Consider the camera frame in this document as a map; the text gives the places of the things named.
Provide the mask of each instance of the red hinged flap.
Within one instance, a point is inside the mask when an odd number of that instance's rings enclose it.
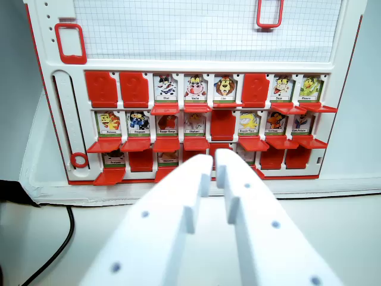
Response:
[[[305,169],[310,160],[311,149],[299,146],[297,149],[288,150],[285,164],[287,169]]]
[[[142,73],[120,73],[121,97],[125,108],[148,108],[148,79]]]
[[[314,139],[312,135],[294,135],[292,140],[307,149],[326,149],[328,146],[327,143]]]
[[[307,109],[309,111],[313,112],[319,112],[319,113],[336,113],[338,112],[337,108],[329,107],[329,106],[321,106],[320,102],[307,102],[307,103],[300,103],[300,107]]]
[[[284,150],[270,146],[266,152],[261,153],[260,165],[263,170],[279,170],[281,168]]]
[[[159,167],[156,176],[155,183],[159,183],[165,176],[167,176],[170,172],[172,172],[176,167]]]
[[[151,145],[150,137],[128,137],[127,141],[122,145],[122,152],[139,152],[149,149]]]
[[[88,149],[88,153],[109,153],[119,148],[121,144],[121,138],[99,138]]]
[[[104,168],[93,182],[94,186],[111,186],[123,180],[126,168]]]
[[[264,108],[270,81],[262,73],[245,74],[242,103],[245,108]]]
[[[175,103],[155,103],[152,108],[152,115],[175,115],[179,113],[179,105]]]
[[[238,143],[240,143],[246,151],[267,151],[270,147],[266,142],[261,140],[259,136],[240,136]]]
[[[204,151],[210,147],[205,137],[185,137],[184,150],[186,151]]]
[[[152,149],[141,152],[129,152],[131,172],[152,172],[154,165]]]
[[[117,81],[108,71],[86,71],[85,79],[93,108],[117,108]]]
[[[156,137],[154,152],[175,152],[180,149],[179,137]]]
[[[184,104],[185,113],[207,113],[211,112],[212,108],[207,103],[186,103]]]
[[[183,149],[183,163],[186,160],[192,158],[193,156],[196,156],[198,154],[206,154],[206,153],[207,153],[206,150],[204,150],[204,151],[187,151],[187,150]]]
[[[212,143],[212,144],[210,144],[209,155],[213,157],[213,170],[216,169],[216,162],[214,161],[214,155],[215,155],[217,149],[233,150],[233,148],[230,147],[229,143]]]
[[[235,108],[238,106],[243,106],[243,103],[231,102],[231,103],[214,103],[213,104],[214,108]]]
[[[272,103],[271,109],[279,111],[280,113],[287,114],[305,114],[307,112],[306,109],[301,108],[299,106],[293,106],[292,102],[280,102],[280,103]]]
[[[296,149],[299,144],[295,141],[287,139],[286,135],[280,136],[266,136],[266,142],[273,146],[275,149]]]
[[[213,110],[210,133],[214,141],[232,141],[236,117],[231,110]]]

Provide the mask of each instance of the red rectangular handle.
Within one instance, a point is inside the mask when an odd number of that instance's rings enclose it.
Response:
[[[258,25],[258,27],[261,27],[262,29],[271,29],[271,28],[277,28],[280,26],[280,24],[282,22],[282,14],[283,14],[283,1],[284,0],[280,0],[278,23],[276,23],[276,24],[262,24],[260,22],[262,0],[258,0],[258,11],[257,11],[257,25]]]

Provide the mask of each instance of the white wall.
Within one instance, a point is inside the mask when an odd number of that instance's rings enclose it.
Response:
[[[26,9],[0,1],[0,179],[17,181],[42,82]]]
[[[381,1],[368,0],[321,178],[381,176],[380,11]]]

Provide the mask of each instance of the character card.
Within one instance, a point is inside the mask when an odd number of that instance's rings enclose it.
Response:
[[[119,111],[96,111],[94,114],[99,137],[121,137]]]
[[[291,102],[294,83],[291,76],[275,75],[270,102]]]
[[[299,93],[299,102],[318,102],[323,89],[323,81],[318,77],[303,77]]]
[[[314,117],[311,113],[295,115],[291,135],[309,135],[312,131]]]
[[[214,78],[214,103],[233,103],[236,101],[237,82],[233,76],[216,76]]]
[[[265,135],[284,135],[286,133],[287,118],[278,111],[269,111],[267,114]]]
[[[162,115],[156,116],[156,133],[157,136],[177,136],[179,135],[179,125],[177,124],[177,116]]]
[[[201,74],[184,75],[184,102],[207,102],[208,84]]]
[[[207,119],[202,113],[184,113],[184,136],[205,136]]]
[[[127,127],[131,137],[149,137],[149,116],[146,111],[127,111]]]
[[[102,153],[102,160],[105,168],[126,167],[124,153],[119,149],[109,153]]]
[[[159,167],[161,166],[178,166],[179,165],[179,150],[175,152],[157,153]]]
[[[155,102],[177,102],[177,81],[171,74],[154,74]]]
[[[236,153],[250,166],[254,165],[255,160],[255,152],[253,151],[246,151],[242,146],[237,144]]]
[[[241,111],[239,116],[238,135],[253,136],[260,132],[261,117],[255,111]]]

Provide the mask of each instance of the red plastic clip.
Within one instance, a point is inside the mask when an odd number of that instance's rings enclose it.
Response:
[[[292,140],[306,149],[326,149],[328,146],[327,143],[314,139],[312,135],[294,135]]]
[[[78,29],[79,40],[82,49],[82,55],[65,55],[62,49],[60,28]],[[57,37],[58,51],[60,52],[61,61],[64,64],[86,64],[88,58],[86,56],[85,42],[83,40],[82,28],[78,24],[73,23],[58,23],[54,26],[55,36]]]
[[[178,103],[155,103],[152,108],[152,115],[175,115],[179,113]]]
[[[121,138],[99,138],[88,149],[88,153],[109,153],[117,150],[121,144]]]
[[[129,137],[122,145],[122,152],[140,152],[149,149],[151,145],[150,137]]]
[[[125,108],[148,107],[148,79],[142,73],[120,73],[121,97]]]
[[[258,0],[258,12],[257,12],[257,25],[258,27],[261,27],[262,29],[271,29],[271,28],[277,28],[280,26],[282,22],[282,14],[283,14],[283,0],[280,0],[280,7],[279,7],[279,17],[278,17],[278,23],[276,24],[262,24],[261,23],[261,6],[262,6],[262,0]]]
[[[76,160],[76,157],[82,157],[82,158],[85,160],[85,162],[84,162],[83,164],[78,164],[78,163],[77,163],[77,160]],[[84,167],[86,167],[86,166],[89,164],[89,159],[88,159],[88,157],[86,156],[86,154],[77,152],[77,153],[73,153],[73,154],[70,156],[70,162],[71,162],[71,164],[72,164],[75,168],[84,168]]]
[[[205,137],[185,137],[184,150],[186,151],[205,151],[210,144]]]
[[[243,103],[214,103],[213,107],[214,108],[235,108],[238,106],[243,106]]]
[[[231,110],[213,110],[210,132],[214,141],[232,141],[236,117]]]
[[[296,149],[299,146],[299,144],[294,140],[287,139],[286,135],[267,136],[266,142],[273,146],[275,149],[279,150]]]
[[[129,152],[131,172],[152,172],[154,165],[152,149],[141,152]]]
[[[261,169],[279,170],[281,168],[284,155],[284,150],[275,149],[274,147],[270,146],[270,148],[266,152],[261,153]]]
[[[285,164],[287,169],[305,169],[310,160],[311,149],[299,146],[297,149],[288,150]]]
[[[117,81],[108,71],[86,71],[86,86],[94,108],[117,108]]]
[[[154,152],[175,152],[180,149],[179,137],[156,137]]]
[[[93,182],[94,186],[112,186],[120,183],[126,174],[125,168],[105,168]]]
[[[305,114],[307,112],[307,110],[304,108],[301,108],[299,106],[293,106],[292,102],[272,103],[271,109],[279,111],[280,113],[284,115]]]
[[[185,113],[208,113],[211,112],[212,108],[206,103],[186,103],[184,104]]]
[[[329,107],[329,106],[321,106],[320,102],[307,102],[307,103],[300,103],[300,107],[307,109],[309,111],[313,112],[319,112],[319,113],[336,113],[338,112],[337,108]]]
[[[165,178],[170,172],[172,172],[176,167],[159,167],[156,176],[155,183],[159,183],[162,179]]]
[[[244,108],[264,108],[270,81],[262,73],[245,74],[242,90]]]
[[[246,151],[267,151],[270,147],[266,142],[261,140],[259,136],[240,136],[238,143],[240,143]]]

